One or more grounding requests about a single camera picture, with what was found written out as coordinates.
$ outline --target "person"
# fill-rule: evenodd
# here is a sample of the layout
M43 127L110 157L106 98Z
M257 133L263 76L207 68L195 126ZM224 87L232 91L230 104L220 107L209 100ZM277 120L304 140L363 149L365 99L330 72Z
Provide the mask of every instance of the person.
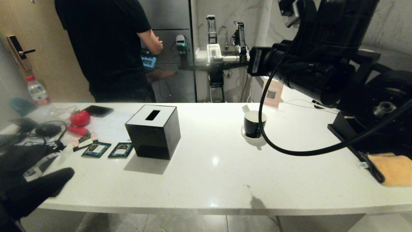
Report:
M138 0L55 0L55 7L96 102L155 102L141 41L153 54L163 42Z

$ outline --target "white table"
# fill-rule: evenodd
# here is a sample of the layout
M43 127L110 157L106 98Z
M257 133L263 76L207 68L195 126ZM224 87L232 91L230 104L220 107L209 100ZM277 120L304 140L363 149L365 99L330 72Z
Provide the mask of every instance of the white table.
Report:
M76 105L85 108L89 104ZM114 113L123 117L143 106L98 105L113 107ZM178 107L182 136L171 161L140 158L135 152L128 159L108 159L117 142L125 142L110 139L110 135L99 138L112 144L100 159L82 158L83 150L70 152L69 145L49 171L71 167L75 175L57 198L46 200L40 208L216 215L332 215L412 209L410 187L378 184L367 170L356 167L358 159L346 148L295 157L268 145L259 150L247 143L240 133L244 104L164 105ZM277 145L303 151L339 141L326 128L334 114L289 104L281 104L280 110L283 112L265 109L266 132ZM66 135L63 142L72 139Z

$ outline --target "tissue box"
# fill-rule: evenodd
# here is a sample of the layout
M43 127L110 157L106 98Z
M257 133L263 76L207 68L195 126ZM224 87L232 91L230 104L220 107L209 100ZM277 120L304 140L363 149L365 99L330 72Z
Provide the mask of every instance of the tissue box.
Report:
M125 126L137 156L172 158L180 140L177 107L144 105Z

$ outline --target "plastic bottle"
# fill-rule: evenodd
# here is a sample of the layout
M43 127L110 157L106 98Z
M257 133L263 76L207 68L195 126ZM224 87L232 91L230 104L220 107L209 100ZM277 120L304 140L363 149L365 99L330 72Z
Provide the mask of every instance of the plastic bottle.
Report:
M50 98L42 84L38 83L34 76L26 77L28 82L28 93L38 106L44 106L50 103Z

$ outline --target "black t-shirt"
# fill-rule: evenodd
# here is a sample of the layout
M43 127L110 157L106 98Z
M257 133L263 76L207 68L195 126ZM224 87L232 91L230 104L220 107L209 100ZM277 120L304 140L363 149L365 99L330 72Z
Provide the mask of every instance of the black t-shirt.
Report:
M138 0L55 0L90 92L147 84L136 33L151 29Z

